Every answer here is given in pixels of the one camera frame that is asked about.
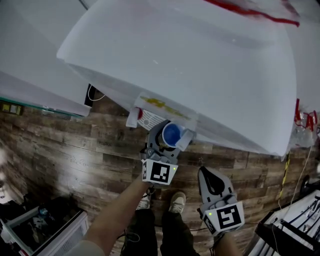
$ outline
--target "red tape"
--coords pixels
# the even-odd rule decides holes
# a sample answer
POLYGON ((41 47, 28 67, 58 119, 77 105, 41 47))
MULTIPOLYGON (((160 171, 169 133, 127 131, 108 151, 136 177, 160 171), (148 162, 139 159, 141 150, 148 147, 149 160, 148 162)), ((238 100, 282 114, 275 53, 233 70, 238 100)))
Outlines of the red tape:
POLYGON ((227 9, 227 10, 232 11, 234 13, 240 14, 240 15, 244 15, 244 16, 263 16, 263 17, 265 17, 265 18, 267 18, 267 19, 269 19, 269 20, 271 20, 273 22, 292 24, 292 25, 296 25, 297 27, 300 26, 300 23, 298 21, 294 21, 294 20, 286 19, 286 18, 272 17, 269 14, 266 14, 264 12, 257 11, 257 10, 252 10, 252 9, 243 9, 242 7, 240 7, 238 5, 235 5, 235 4, 232 4, 232 3, 220 2, 219 0, 204 0, 204 1, 206 1, 208 3, 211 3, 213 5, 219 6, 221 8, 227 9))
POLYGON ((297 98, 297 99, 296 99, 296 103, 295 103, 295 115, 294 115, 294 121, 295 121, 295 122, 301 120, 300 112, 299 112, 299 102, 300 102, 300 99, 297 98))

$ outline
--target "white shoe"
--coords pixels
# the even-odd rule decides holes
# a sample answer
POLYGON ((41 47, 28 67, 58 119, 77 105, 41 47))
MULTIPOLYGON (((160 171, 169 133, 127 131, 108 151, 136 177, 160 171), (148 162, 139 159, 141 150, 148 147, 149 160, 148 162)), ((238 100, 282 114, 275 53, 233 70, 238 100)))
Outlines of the white shoe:
POLYGON ((181 214, 186 205, 186 195, 183 192, 177 192, 171 198, 169 212, 181 214))
POLYGON ((137 208, 135 209, 137 210, 142 210, 142 209, 150 209, 150 200, 151 200, 151 196, 147 195, 147 193, 143 194, 144 197, 142 197, 142 199, 140 200, 137 208))

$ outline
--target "black cable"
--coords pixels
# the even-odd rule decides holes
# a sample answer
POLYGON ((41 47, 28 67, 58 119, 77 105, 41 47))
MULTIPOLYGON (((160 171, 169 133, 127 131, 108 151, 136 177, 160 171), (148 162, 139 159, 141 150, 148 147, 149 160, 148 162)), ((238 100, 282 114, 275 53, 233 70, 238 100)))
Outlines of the black cable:
POLYGON ((156 190, 154 189, 155 185, 152 185, 151 187, 148 187, 148 189, 146 190, 146 195, 144 195, 142 198, 146 198, 148 196, 151 196, 152 194, 154 194, 156 192, 156 190))
POLYGON ((87 11, 89 10, 89 7, 87 6, 87 4, 85 3, 84 0, 79 0, 79 2, 83 6, 84 9, 86 9, 87 11))
POLYGON ((126 236, 126 235, 125 235, 125 234, 119 235, 118 238, 117 238, 117 240, 120 239, 120 238, 123 238, 124 236, 126 236))
MULTIPOLYGON (((123 235, 121 235, 120 237, 127 237, 126 230, 124 230, 123 232, 124 232, 124 234, 123 234, 123 235)), ((123 252, 123 250, 124 250, 124 248, 125 248, 126 244, 127 244, 127 239, 125 239, 125 240, 124 240, 124 242, 123 242, 123 245, 122 245, 122 248, 121 248, 120 255, 122 255, 122 252, 123 252)))
POLYGON ((209 251, 210 251, 211 256, 215 256, 213 246, 209 248, 209 251))
POLYGON ((195 232, 195 231, 201 231, 201 230, 207 230, 207 227, 204 228, 199 228, 199 229, 190 229, 190 231, 195 232))

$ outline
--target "floor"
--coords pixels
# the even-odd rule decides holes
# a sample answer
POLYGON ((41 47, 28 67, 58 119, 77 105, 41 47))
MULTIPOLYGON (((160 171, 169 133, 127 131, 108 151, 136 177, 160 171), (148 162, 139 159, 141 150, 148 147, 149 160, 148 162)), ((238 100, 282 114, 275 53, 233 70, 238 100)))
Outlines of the floor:
MULTIPOLYGON (((8 164, 1 169, 11 189, 20 197, 30 192, 43 200, 71 196, 92 221, 141 171, 139 151, 147 132, 142 127, 127 128, 127 116, 126 110, 107 97, 94 102, 90 115, 84 118, 29 107, 22 116, 0 113, 0 142, 9 156, 8 164)), ((291 153, 281 204, 290 201, 308 152, 298 149, 291 153)), ((313 173, 317 154, 313 148, 305 174, 313 173)), ((243 201, 246 224, 232 234, 244 251, 256 223, 278 206, 285 163, 279 157, 193 143, 180 154, 171 185, 156 190, 156 224, 161 224, 172 193, 182 190, 187 196, 184 221, 193 230, 205 227, 197 212, 202 203, 197 173, 202 165, 228 175, 238 200, 243 201)), ((208 230, 192 233, 196 251, 210 255, 213 238, 208 230)), ((161 228, 156 228, 156 234, 160 245, 161 228)), ((118 241, 114 255, 121 247, 118 241)))

